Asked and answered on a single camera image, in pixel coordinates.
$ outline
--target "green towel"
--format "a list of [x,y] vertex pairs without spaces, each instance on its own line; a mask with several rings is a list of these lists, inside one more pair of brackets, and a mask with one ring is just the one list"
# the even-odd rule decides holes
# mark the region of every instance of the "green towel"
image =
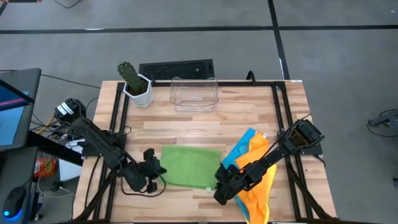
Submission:
[[215,187],[221,151],[202,147],[163,146],[160,165],[167,169],[165,180],[187,187]]

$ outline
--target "orange cloth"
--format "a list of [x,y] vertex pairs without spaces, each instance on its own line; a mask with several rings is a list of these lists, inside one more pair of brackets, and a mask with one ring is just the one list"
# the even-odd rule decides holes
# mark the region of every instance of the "orange cloth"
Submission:
[[[262,133],[257,133],[250,140],[249,152],[237,158],[235,162],[239,168],[244,167],[250,162],[258,160],[269,148],[268,139],[264,138]],[[266,224],[269,219],[269,195],[271,192],[272,182],[276,173],[276,164],[267,170],[262,176],[262,180],[257,186],[250,191],[240,191],[238,197],[245,204],[249,211],[250,224]]]

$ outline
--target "transparent bin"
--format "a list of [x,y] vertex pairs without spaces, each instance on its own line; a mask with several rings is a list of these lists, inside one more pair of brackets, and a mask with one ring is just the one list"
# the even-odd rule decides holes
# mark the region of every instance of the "transparent bin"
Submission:
[[218,102],[217,79],[184,80],[175,77],[170,86],[170,102],[176,111],[213,111]]

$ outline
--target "wooden tabletop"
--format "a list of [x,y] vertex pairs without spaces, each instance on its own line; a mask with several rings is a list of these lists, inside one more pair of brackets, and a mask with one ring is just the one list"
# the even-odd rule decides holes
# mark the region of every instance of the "wooden tabletop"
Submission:
[[[94,123],[108,129],[116,94],[115,81],[103,82],[99,94]],[[309,114],[307,97],[302,82],[286,81],[290,109],[294,120]],[[170,87],[154,87],[154,101],[148,108],[136,108],[129,103],[126,125],[132,128],[127,136],[126,150],[136,160],[142,161],[142,153],[154,148],[156,156],[162,157],[162,145],[203,146],[219,149],[224,156],[232,150],[250,127],[266,133],[270,143],[276,140],[278,124],[271,88],[268,86],[222,86],[218,88],[219,102],[213,112],[178,112],[169,101]],[[282,116],[287,128],[282,94],[279,92]],[[123,106],[122,93],[116,127],[119,127]],[[77,217],[84,209],[86,190],[96,158],[84,161],[73,215]],[[323,164],[313,156],[302,156],[307,186],[317,202],[327,213],[335,216]],[[89,201],[96,193],[101,173],[99,162],[90,188]],[[292,199],[285,162],[277,163],[277,174],[271,189],[269,221],[294,221]],[[163,185],[158,180],[158,188]],[[132,192],[124,181],[124,189]],[[297,189],[302,217],[305,217],[302,194]],[[166,191],[155,198],[126,196],[117,181],[112,222],[244,222],[243,214],[235,200],[225,206],[213,198],[214,192],[167,185]],[[106,200],[101,205],[100,218],[104,217]]]

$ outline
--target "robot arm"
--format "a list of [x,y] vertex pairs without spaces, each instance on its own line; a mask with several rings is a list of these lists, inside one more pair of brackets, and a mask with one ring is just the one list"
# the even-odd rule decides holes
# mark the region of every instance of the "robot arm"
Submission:
[[153,149],[144,152],[144,162],[136,162],[115,144],[121,135],[109,133],[97,127],[86,117],[85,106],[76,99],[69,98],[57,106],[54,116],[60,124],[85,138],[86,142],[81,144],[83,148],[91,147],[97,150],[98,154],[103,156],[105,164],[118,177],[124,177],[133,191],[139,192],[147,183],[149,183],[148,193],[157,190],[156,183],[152,180],[166,173],[166,170],[161,168]]
[[249,191],[260,183],[267,169],[276,162],[285,156],[295,155],[302,150],[317,146],[323,138],[321,132],[309,120],[298,120],[281,136],[279,146],[269,153],[266,152],[258,160],[242,169],[234,165],[225,169],[221,164],[215,174],[218,183],[214,198],[218,203],[225,205],[227,200],[232,199],[241,190]]

